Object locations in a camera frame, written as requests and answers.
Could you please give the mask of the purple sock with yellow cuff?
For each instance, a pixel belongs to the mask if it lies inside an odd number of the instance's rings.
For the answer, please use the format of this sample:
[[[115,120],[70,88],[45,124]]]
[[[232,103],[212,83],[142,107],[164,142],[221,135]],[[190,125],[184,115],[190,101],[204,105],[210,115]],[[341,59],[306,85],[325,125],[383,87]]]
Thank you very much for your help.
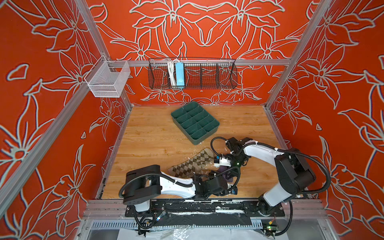
[[[228,183],[233,183],[234,178],[238,176],[238,170],[228,166],[220,166],[217,170],[217,176],[222,176]]]

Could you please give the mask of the brown argyle sock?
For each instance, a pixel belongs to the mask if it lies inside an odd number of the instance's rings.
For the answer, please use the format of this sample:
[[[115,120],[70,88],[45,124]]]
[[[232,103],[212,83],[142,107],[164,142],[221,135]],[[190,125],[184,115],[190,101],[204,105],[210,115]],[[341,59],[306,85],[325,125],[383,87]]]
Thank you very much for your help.
[[[172,166],[168,174],[173,177],[187,179],[194,174],[207,174],[214,168],[214,153],[211,149],[205,148],[187,161]]]

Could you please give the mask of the green divided tray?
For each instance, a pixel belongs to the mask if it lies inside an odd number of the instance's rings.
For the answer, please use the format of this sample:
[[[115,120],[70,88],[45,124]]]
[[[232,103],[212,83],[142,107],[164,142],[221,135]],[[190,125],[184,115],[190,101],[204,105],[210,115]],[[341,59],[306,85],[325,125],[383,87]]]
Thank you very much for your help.
[[[193,145],[198,145],[213,135],[219,128],[219,121],[197,102],[190,102],[173,111],[175,125]]]

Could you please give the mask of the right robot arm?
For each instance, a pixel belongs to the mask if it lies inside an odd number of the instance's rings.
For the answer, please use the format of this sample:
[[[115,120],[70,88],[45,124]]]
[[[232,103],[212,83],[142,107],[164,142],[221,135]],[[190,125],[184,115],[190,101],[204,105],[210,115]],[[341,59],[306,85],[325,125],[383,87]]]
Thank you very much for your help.
[[[226,140],[232,166],[242,166],[257,158],[276,168],[279,182],[258,199],[257,211],[269,216],[280,203],[291,200],[315,182],[316,175],[297,149],[281,150],[250,138]]]

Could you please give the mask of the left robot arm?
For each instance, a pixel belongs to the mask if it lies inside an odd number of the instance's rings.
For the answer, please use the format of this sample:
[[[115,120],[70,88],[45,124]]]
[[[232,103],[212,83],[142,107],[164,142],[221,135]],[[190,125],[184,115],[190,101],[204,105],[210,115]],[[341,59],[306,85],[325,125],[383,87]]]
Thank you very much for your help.
[[[193,200],[207,199],[212,195],[236,195],[239,170],[233,167],[222,173],[212,171],[208,175],[193,174],[189,179],[182,179],[163,173],[159,165],[151,165],[128,172],[126,182],[119,190],[119,197],[124,205],[133,206],[141,213],[149,211],[151,200],[160,195]]]

